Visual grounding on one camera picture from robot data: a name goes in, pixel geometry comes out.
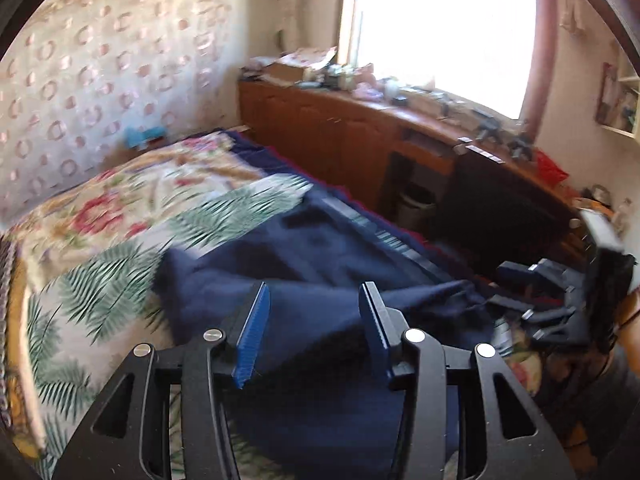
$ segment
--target red flower pattern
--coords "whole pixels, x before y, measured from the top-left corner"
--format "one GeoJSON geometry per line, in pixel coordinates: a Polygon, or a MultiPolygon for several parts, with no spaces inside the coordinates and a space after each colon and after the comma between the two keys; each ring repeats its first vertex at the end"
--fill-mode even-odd
{"type": "Polygon", "coordinates": [[[110,176],[115,175],[116,172],[114,170],[103,171],[100,175],[98,175],[98,182],[108,179],[110,176]]]}
{"type": "Polygon", "coordinates": [[[194,184],[200,184],[204,182],[204,177],[202,176],[179,176],[175,179],[175,185],[178,187],[187,187],[193,186],[194,184]]]}
{"type": "Polygon", "coordinates": [[[218,148],[218,141],[215,139],[184,139],[182,145],[195,151],[213,151],[218,148]]]}
{"type": "Polygon", "coordinates": [[[80,234],[97,234],[113,229],[124,220],[122,204],[117,193],[103,193],[85,202],[71,227],[80,234]]]}
{"type": "Polygon", "coordinates": [[[129,231],[125,235],[125,238],[131,238],[132,236],[135,236],[143,231],[146,231],[147,229],[149,229],[148,223],[136,222],[135,224],[131,225],[131,227],[129,228],[129,231]]]}

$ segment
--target wooden desk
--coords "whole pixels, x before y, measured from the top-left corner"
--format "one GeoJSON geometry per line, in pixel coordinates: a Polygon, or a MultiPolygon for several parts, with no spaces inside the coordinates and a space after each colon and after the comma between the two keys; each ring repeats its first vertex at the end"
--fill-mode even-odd
{"type": "MultiPolygon", "coordinates": [[[[392,153],[448,176],[457,157],[453,148],[460,137],[470,135],[415,110],[358,101],[341,91],[241,81],[239,101],[242,121],[257,142],[274,146],[320,180],[347,187],[356,200],[378,211],[392,153]]],[[[504,147],[481,147],[504,161],[503,171],[571,208],[569,199],[540,179],[533,164],[513,162],[504,147]]]]}

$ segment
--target wooden cabinet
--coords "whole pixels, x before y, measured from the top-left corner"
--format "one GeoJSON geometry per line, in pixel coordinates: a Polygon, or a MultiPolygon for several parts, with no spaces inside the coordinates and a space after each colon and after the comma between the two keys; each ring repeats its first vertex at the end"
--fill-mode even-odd
{"type": "Polygon", "coordinates": [[[375,210],[392,145],[390,130],[367,120],[343,120],[340,126],[339,183],[375,210]]]}
{"type": "Polygon", "coordinates": [[[240,83],[242,121],[252,137],[273,146],[311,176],[346,187],[354,199],[378,208],[396,131],[393,121],[317,92],[240,83]]]}
{"type": "Polygon", "coordinates": [[[338,184],[340,119],[330,117],[327,110],[316,105],[302,104],[296,110],[295,122],[299,127],[300,167],[327,184],[338,184]]]}

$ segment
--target metal screw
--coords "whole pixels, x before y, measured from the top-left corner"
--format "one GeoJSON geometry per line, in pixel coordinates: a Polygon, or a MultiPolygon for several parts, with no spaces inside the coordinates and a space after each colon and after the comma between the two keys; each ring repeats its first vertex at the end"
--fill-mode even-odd
{"type": "Polygon", "coordinates": [[[424,332],[419,328],[410,328],[404,333],[404,338],[412,343],[420,343],[424,341],[424,332]]]}
{"type": "Polygon", "coordinates": [[[222,339],[222,332],[217,328],[210,328],[202,335],[202,337],[204,338],[204,341],[213,343],[214,341],[222,339]]]}
{"type": "Polygon", "coordinates": [[[146,343],[139,344],[133,349],[133,355],[136,357],[144,357],[151,352],[151,346],[146,343]]]}
{"type": "Polygon", "coordinates": [[[495,355],[495,348],[489,345],[488,343],[480,343],[476,350],[482,357],[491,358],[495,355]]]}

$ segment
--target red bag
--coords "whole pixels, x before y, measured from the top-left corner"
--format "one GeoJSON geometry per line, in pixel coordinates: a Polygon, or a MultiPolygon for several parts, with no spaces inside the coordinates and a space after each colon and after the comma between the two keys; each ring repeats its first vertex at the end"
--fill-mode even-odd
{"type": "Polygon", "coordinates": [[[551,187],[556,187],[569,177],[569,174],[563,171],[551,157],[539,149],[536,149],[536,166],[540,178],[551,187]]]}

